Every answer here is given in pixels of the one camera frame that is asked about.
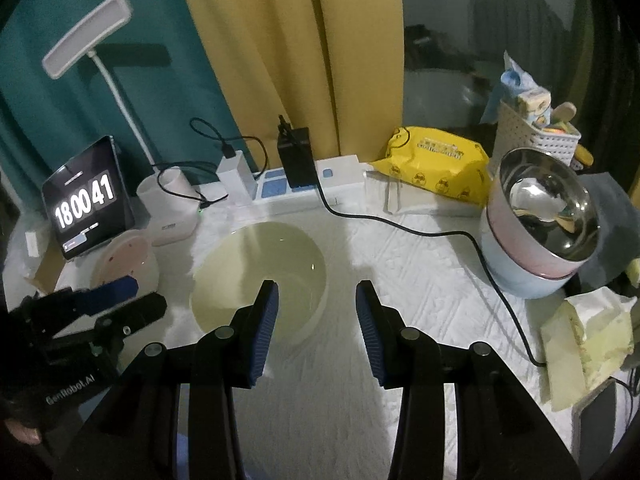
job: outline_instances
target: blue package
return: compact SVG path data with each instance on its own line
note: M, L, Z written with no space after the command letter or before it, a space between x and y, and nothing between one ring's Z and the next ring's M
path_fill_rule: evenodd
M514 110L518 109L516 99L519 94L536 88L538 85L520 66L504 51L504 72L500 82L494 86L489 101L484 108L480 124L495 124L498 121L498 105L504 101Z

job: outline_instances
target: yellow package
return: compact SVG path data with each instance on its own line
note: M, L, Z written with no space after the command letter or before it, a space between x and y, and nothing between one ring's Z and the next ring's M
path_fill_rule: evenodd
M371 165L414 186L483 206L491 186L488 161L477 142L435 128L408 126L395 130L385 158Z

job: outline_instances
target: human hand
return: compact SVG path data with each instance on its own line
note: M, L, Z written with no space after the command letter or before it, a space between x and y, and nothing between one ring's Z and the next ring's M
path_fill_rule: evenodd
M25 428L18 420L8 418L4 421L6 428L14 438L23 444L36 446L42 441L42 436L37 428Z

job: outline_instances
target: white basket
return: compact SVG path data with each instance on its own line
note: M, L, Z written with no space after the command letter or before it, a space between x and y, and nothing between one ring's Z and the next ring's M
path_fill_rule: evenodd
M581 137L580 132L571 124L569 127L571 133L543 132L526 123L509 105L500 102L498 129L495 133L494 152L488 165L489 172L495 174L504 155L520 147L536 148L569 165Z

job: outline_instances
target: power strip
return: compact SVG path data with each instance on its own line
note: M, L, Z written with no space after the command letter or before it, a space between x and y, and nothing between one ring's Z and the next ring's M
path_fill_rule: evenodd
M322 190L331 206L364 204L364 169L356 155L316 160ZM265 171L251 204L236 206L238 219L258 219L322 206L315 186L291 189L283 168Z

